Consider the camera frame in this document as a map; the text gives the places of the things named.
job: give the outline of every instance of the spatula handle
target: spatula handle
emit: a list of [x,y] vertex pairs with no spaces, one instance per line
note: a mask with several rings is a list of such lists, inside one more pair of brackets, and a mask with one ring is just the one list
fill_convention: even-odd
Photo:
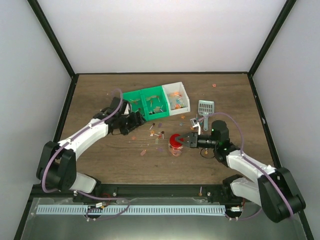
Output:
[[208,117],[204,118],[203,130],[208,131]]

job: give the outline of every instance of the red jar lid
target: red jar lid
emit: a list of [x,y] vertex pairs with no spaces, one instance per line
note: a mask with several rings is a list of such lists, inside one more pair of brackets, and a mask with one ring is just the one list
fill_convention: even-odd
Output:
[[170,145],[171,145],[172,147],[178,148],[178,147],[181,147],[181,146],[182,146],[182,144],[181,144],[180,142],[177,142],[177,141],[175,140],[175,138],[178,137],[178,136],[180,136],[180,134],[175,133],[175,134],[173,134],[173,135],[170,137],[169,143],[170,143]]

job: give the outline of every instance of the wood grain surface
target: wood grain surface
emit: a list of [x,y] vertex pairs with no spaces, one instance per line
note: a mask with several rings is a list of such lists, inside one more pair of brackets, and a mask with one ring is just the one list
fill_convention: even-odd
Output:
[[[72,98],[61,139],[86,125],[94,114],[111,103],[112,91],[123,92],[183,82],[190,99],[191,112],[160,118],[153,128],[165,131],[164,139],[155,144],[150,136],[152,122],[147,122],[127,136],[108,135],[93,144],[77,161],[77,171],[103,183],[122,184],[220,184],[237,172],[217,160],[200,156],[199,149],[184,148],[179,157],[168,151],[169,137],[190,132],[190,119],[198,112],[198,101],[214,101],[215,112],[231,115],[244,135],[244,150],[262,163],[273,165],[249,80],[245,74],[92,74],[80,75]],[[230,138],[236,145],[241,138],[227,117],[209,118],[227,122]]]

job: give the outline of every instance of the glass jar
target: glass jar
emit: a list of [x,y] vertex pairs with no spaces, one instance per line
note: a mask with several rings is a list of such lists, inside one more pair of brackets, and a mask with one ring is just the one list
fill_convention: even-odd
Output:
[[173,134],[170,137],[169,144],[168,144],[169,152],[175,157],[178,157],[182,154],[182,149],[184,147],[180,142],[176,141],[176,137],[178,136],[180,136],[180,134],[178,133]]

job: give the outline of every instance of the spatula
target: spatula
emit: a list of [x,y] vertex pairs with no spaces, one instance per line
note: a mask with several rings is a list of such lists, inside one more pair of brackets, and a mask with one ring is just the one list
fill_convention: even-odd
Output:
[[215,103],[213,101],[199,100],[198,113],[204,117],[203,130],[208,131],[208,116],[215,112]]

